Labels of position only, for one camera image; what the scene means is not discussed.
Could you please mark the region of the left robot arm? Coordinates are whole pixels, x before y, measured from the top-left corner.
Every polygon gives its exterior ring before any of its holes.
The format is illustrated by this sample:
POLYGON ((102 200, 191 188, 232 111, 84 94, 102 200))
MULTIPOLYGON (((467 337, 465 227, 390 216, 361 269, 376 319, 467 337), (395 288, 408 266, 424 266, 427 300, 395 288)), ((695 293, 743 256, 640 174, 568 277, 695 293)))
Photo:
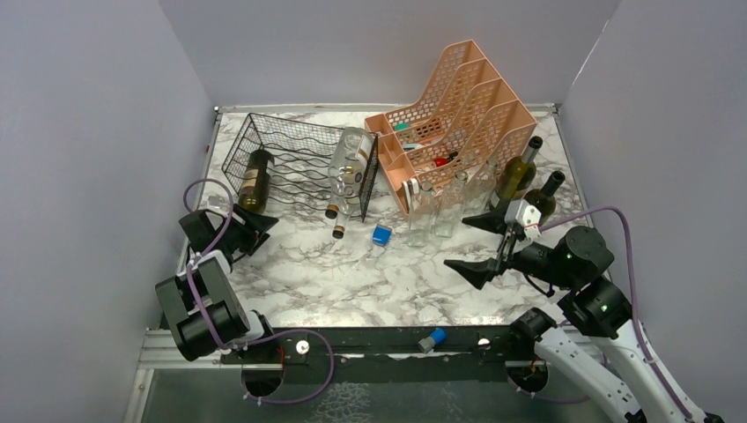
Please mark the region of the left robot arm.
POLYGON ((238 205, 228 216, 199 209, 179 220, 191 255, 184 270, 159 282, 155 293, 185 360, 244 349, 251 359, 263 362, 276 353, 277 339, 266 317, 244 310, 229 276, 235 264, 270 238, 269 230, 277 223, 277 218, 238 205))

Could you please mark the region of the blue grey cylinder cap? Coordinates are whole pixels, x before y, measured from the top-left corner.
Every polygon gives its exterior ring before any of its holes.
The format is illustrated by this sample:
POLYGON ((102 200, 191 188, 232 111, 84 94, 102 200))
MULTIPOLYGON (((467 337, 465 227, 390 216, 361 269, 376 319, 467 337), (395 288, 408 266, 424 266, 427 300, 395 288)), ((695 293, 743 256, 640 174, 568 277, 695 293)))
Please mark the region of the blue grey cylinder cap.
POLYGON ((428 336, 418 341, 419 351, 428 354, 447 338, 447 333, 442 328, 434 329, 428 336))

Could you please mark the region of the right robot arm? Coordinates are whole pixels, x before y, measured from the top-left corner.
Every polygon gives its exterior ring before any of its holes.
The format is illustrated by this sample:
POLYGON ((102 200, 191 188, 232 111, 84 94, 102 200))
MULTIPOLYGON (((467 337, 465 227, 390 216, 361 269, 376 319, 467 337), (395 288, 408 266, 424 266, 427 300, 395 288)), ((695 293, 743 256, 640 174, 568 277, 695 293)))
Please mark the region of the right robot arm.
POLYGON ((536 242, 545 229, 540 217, 535 206, 514 200, 496 257, 444 264, 476 289, 514 270, 565 291, 557 303, 564 317, 610 364, 592 358, 540 308, 511 323, 510 351, 522 359, 535 354, 557 368, 614 422, 720 422, 685 394, 651 346, 636 306, 604 277, 614 256, 602 235, 574 226, 550 248, 536 242))

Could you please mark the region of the green wine bottle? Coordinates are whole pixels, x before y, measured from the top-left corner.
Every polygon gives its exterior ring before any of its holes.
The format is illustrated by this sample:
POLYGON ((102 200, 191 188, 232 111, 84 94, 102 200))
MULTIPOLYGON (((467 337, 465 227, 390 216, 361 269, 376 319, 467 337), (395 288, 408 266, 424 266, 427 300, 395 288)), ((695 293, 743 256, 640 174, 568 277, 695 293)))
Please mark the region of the green wine bottle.
POLYGON ((566 175, 562 171, 553 171, 541 188, 532 189, 524 195, 523 199, 540 211, 541 226, 556 211, 557 200, 555 194, 565 180, 566 175))
POLYGON ((521 198, 536 176, 535 158, 543 144, 544 140, 541 137, 533 136, 523 153, 507 162, 488 202, 491 211, 521 198))

